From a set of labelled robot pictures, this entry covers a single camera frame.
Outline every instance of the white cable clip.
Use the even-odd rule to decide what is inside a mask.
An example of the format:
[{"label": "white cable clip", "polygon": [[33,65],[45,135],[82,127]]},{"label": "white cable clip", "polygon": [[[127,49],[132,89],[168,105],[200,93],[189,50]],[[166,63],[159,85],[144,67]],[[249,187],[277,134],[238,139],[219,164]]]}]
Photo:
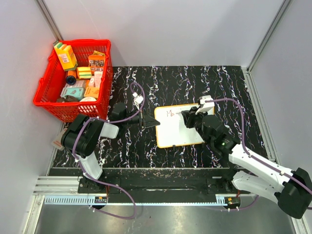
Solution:
[{"label": "white cable clip", "polygon": [[138,95],[136,92],[134,92],[133,94],[132,94],[132,96],[135,98],[134,100],[133,100],[133,102],[135,103],[135,106],[137,107],[137,109],[140,109],[140,104],[143,102],[143,100],[144,100],[144,98],[143,98],[143,96],[142,95]]},{"label": "white cable clip", "polygon": [[198,99],[198,104],[199,104],[199,109],[196,111],[196,115],[200,112],[205,113],[210,111],[212,108],[214,108],[215,103],[212,102],[213,99],[211,98],[210,95],[206,95],[206,96],[201,96]]}]

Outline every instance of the yellow package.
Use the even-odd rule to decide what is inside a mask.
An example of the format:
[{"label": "yellow package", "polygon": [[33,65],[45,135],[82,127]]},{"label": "yellow package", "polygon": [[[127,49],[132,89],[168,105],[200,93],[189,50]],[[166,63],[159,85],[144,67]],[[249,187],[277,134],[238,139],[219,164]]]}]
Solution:
[{"label": "yellow package", "polygon": [[105,53],[94,50],[92,55],[101,55],[105,57]]},{"label": "yellow package", "polygon": [[84,97],[93,97],[98,99],[99,88],[96,87],[87,87],[86,92],[84,93]]},{"label": "yellow package", "polygon": [[92,76],[90,67],[78,67],[77,75],[79,79],[90,79]]},{"label": "yellow package", "polygon": [[57,41],[54,45],[54,50],[58,55],[58,59],[64,71],[71,71],[77,68],[77,59],[71,45],[66,45]]}]

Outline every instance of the metal floor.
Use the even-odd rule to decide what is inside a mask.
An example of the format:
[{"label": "metal floor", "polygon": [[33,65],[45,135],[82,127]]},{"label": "metal floor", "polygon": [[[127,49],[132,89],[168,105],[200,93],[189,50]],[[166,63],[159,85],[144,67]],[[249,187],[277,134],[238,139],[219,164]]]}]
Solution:
[{"label": "metal floor", "polygon": [[[243,197],[243,204],[250,203]],[[131,215],[130,206],[105,211]],[[292,221],[276,204],[260,198],[248,210],[214,211],[207,207],[138,207],[134,220],[93,213],[86,206],[43,205],[36,234],[293,234]]]}]

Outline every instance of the white label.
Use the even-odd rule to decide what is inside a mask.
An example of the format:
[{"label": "white label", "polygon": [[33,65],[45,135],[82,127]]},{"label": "white label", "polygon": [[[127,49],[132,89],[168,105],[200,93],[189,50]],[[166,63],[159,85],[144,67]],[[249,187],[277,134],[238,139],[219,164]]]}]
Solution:
[{"label": "white label", "polygon": [[62,58],[63,63],[68,63],[68,62],[69,62],[69,59],[68,59],[68,57],[67,57],[67,54],[60,54],[60,55],[58,55],[58,56],[60,56],[60,57]]}]

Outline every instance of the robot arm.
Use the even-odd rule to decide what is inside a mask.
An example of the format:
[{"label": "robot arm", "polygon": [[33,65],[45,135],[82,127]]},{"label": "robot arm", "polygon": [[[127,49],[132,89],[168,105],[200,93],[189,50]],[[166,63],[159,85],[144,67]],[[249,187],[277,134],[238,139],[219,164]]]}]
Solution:
[{"label": "robot arm", "polygon": [[[132,114],[133,112],[129,112],[124,103],[116,103],[113,106],[110,120],[122,120],[131,116]],[[78,137],[78,134],[88,119],[89,117],[86,115],[78,115],[62,136],[61,144],[69,152],[72,153],[73,146]],[[142,111],[136,117],[122,123],[110,124],[98,119],[88,123],[76,146],[76,156],[83,165],[87,174],[89,174],[94,179],[103,180],[103,178],[100,178],[102,177],[103,172],[102,167],[98,164],[98,160],[94,152],[94,149],[98,143],[98,139],[100,137],[107,137],[111,139],[120,137],[124,133],[125,129],[132,124],[138,124],[141,128],[148,128],[157,126],[160,123],[154,118],[145,114],[144,109],[142,109]]]},{"label": "robot arm", "polygon": [[209,144],[211,150],[220,157],[256,175],[239,171],[232,176],[231,183],[238,190],[263,196],[277,203],[288,215],[301,218],[312,201],[312,195],[284,174],[294,177],[312,189],[309,174],[301,168],[293,171],[277,165],[248,148],[249,154],[247,154],[239,140],[228,134],[223,123],[215,115],[207,114],[206,109],[214,104],[212,98],[210,96],[201,97],[198,104],[197,108],[193,107],[189,111],[182,111],[185,126],[195,128],[205,143]]}]

